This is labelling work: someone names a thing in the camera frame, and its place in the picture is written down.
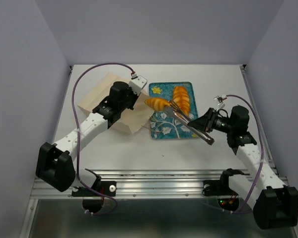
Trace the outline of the beige paper bag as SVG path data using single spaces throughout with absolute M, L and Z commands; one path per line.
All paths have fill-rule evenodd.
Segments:
M 78 103 L 81 111 L 88 115 L 99 103 L 109 95 L 110 87 L 116 81 L 128 83 L 127 78 L 119 77 L 113 73 L 108 73 L 83 99 Z M 111 126 L 112 129 L 134 134 L 142 126 L 144 126 L 154 113 L 153 109 L 145 104 L 145 100 L 149 98 L 145 90 L 141 91 L 133 110 L 124 110 L 121 118 Z

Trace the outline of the striped fake croissant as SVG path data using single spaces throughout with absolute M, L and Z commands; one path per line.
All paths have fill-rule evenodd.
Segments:
M 145 104 L 156 112 L 161 112 L 165 107 L 169 107 L 170 103 L 163 98 L 153 97 L 145 100 Z

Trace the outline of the orange twisted fake bread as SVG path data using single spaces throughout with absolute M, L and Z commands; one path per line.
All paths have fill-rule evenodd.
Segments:
M 187 89 L 184 86 L 175 86 L 173 89 L 173 101 L 178 105 L 181 111 L 189 116 L 190 113 L 190 98 Z

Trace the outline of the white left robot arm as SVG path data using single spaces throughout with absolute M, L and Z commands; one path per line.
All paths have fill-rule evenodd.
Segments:
M 56 190 L 63 192 L 78 181 L 74 159 L 96 136 L 109 129 L 125 109 L 132 110 L 143 86 L 133 80 L 114 82 L 105 97 L 79 125 L 67 136 L 39 149 L 36 176 Z

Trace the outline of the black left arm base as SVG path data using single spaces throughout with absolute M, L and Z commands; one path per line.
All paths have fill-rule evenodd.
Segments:
M 84 213 L 90 216 L 107 215 L 118 207 L 115 199 L 117 183 L 103 181 L 94 171 L 79 171 L 79 178 L 72 184 L 72 196 L 82 198 Z

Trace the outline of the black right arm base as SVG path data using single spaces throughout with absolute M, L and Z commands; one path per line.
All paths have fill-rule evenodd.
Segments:
M 217 197 L 218 206 L 224 212 L 233 214 L 250 213 L 250 210 L 239 211 L 242 202 L 240 202 L 238 194 L 228 186 L 222 185 L 220 180 L 204 180 L 202 195 Z

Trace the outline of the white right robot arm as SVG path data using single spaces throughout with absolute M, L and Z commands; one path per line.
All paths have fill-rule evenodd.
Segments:
M 227 169 L 220 179 L 204 182 L 204 196 L 236 193 L 253 212 L 257 226 L 263 230 L 295 227 L 298 224 L 298 190 L 286 185 L 263 158 L 256 140 L 248 131 L 249 110 L 234 106 L 230 116 L 222 117 L 213 108 L 189 126 L 198 131 L 217 130 L 226 134 L 227 143 L 243 162 L 253 181 L 241 170 Z

